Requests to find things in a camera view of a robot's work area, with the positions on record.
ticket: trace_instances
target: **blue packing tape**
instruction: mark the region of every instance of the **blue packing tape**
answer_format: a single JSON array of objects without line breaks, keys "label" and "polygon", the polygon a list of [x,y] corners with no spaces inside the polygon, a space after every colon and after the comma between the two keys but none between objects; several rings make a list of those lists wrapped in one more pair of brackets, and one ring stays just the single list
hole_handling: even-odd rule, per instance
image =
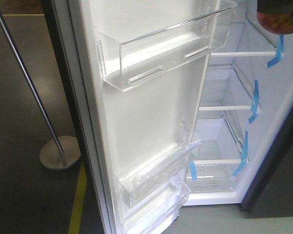
[{"label": "blue packing tape", "polygon": [[255,88],[254,88],[254,93],[253,93],[253,102],[251,106],[251,111],[253,115],[249,118],[249,123],[253,123],[253,121],[257,117],[257,108],[258,108],[258,103],[259,103],[259,88],[258,88],[258,80],[255,80],[254,82]]},{"label": "blue packing tape", "polygon": [[195,168],[195,164],[194,164],[193,161],[189,164],[189,167],[190,167],[190,171],[191,171],[191,177],[192,177],[192,179],[193,179],[193,180],[197,180],[196,168]]},{"label": "blue packing tape", "polygon": [[248,131],[245,131],[245,137],[244,137],[244,141],[243,141],[242,154],[241,154],[241,156],[242,156],[241,157],[241,163],[237,167],[237,169],[235,169],[235,171],[232,173],[233,176],[237,176],[240,173],[240,171],[247,164],[248,147],[249,147],[249,132]]},{"label": "blue packing tape", "polygon": [[275,64],[281,61],[283,50],[284,50],[284,35],[280,35],[277,50],[275,52],[275,57],[272,60],[267,62],[268,68],[274,66]]}]

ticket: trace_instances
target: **silver pole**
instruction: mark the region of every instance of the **silver pole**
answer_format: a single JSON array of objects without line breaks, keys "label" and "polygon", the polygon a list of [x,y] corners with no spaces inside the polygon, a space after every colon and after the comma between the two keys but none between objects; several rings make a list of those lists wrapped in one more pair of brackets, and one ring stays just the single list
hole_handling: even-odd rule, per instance
[{"label": "silver pole", "polygon": [[38,106],[39,106],[39,108],[40,108],[40,110],[42,112],[43,118],[46,121],[46,123],[47,123],[47,125],[48,125],[48,127],[50,129],[50,132],[52,134],[52,137],[53,137],[53,139],[54,139],[54,141],[55,141],[55,143],[56,143],[56,145],[57,145],[57,147],[58,147],[58,149],[60,151],[60,154],[63,156],[64,155],[64,150],[62,148],[62,145],[60,144],[60,141],[59,141],[57,135],[55,134],[55,131],[54,131],[53,127],[52,127],[51,121],[50,121],[50,119],[49,119],[49,117],[47,115],[47,112],[45,111],[45,108],[44,108],[44,106],[42,104],[42,101],[41,101],[39,95],[38,95],[36,87],[35,87],[32,79],[31,79],[26,67],[25,67],[25,64],[24,64],[24,62],[23,62],[23,60],[21,58],[21,55],[20,55],[20,53],[19,53],[19,51],[18,51],[18,49],[17,49],[17,47],[16,47],[16,45],[14,43],[14,40],[13,40],[13,38],[12,38],[10,32],[9,32],[9,29],[8,29],[4,19],[3,19],[3,16],[2,16],[1,12],[0,12],[0,26],[1,26],[4,34],[5,34],[6,39],[8,40],[8,43],[9,43],[9,45],[10,45],[12,51],[13,51],[13,54],[14,54],[19,66],[21,68],[21,71],[23,72],[23,74],[24,74],[24,76],[26,78],[26,81],[27,81],[27,83],[29,85],[29,88],[30,88],[31,92],[33,93],[33,95],[35,97],[35,100],[36,100],[36,102],[37,102],[37,104],[38,104]]}]

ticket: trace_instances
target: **floor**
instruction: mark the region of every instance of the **floor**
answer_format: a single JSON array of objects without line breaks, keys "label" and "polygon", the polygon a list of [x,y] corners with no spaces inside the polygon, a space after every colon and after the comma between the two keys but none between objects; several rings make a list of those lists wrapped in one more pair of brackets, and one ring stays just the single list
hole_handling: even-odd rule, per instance
[{"label": "floor", "polygon": [[247,218],[238,205],[182,207],[163,234],[293,234],[293,217]]},{"label": "floor", "polygon": [[[42,12],[39,0],[0,0],[0,6],[5,14]],[[5,18],[57,134],[74,136],[44,17]],[[50,139],[0,30],[0,234],[78,233],[70,230],[70,223],[81,163],[57,172],[44,168],[39,152]],[[94,197],[87,184],[84,204],[79,204],[80,234],[101,234]],[[237,205],[182,208],[180,214],[164,234],[293,233],[293,217],[247,219]]]}]

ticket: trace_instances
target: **yellow floor line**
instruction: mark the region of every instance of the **yellow floor line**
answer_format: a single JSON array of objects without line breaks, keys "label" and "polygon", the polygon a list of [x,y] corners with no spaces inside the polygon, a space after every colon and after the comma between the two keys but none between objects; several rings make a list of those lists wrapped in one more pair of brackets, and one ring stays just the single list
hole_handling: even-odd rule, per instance
[{"label": "yellow floor line", "polygon": [[69,222],[68,234],[78,234],[80,231],[80,223],[82,220],[86,184],[87,184],[87,177],[84,170],[84,164],[81,163],[79,176],[77,180],[72,215]]}]

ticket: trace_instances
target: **stand base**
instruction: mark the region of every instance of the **stand base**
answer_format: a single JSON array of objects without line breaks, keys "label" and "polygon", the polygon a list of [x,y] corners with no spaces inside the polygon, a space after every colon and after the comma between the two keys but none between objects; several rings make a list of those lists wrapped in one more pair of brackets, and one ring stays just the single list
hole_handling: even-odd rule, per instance
[{"label": "stand base", "polygon": [[39,159],[43,166],[50,170],[64,170],[73,166],[80,158],[77,138],[73,136],[60,136],[59,141],[64,150],[62,156],[54,140],[48,141],[40,150]]}]

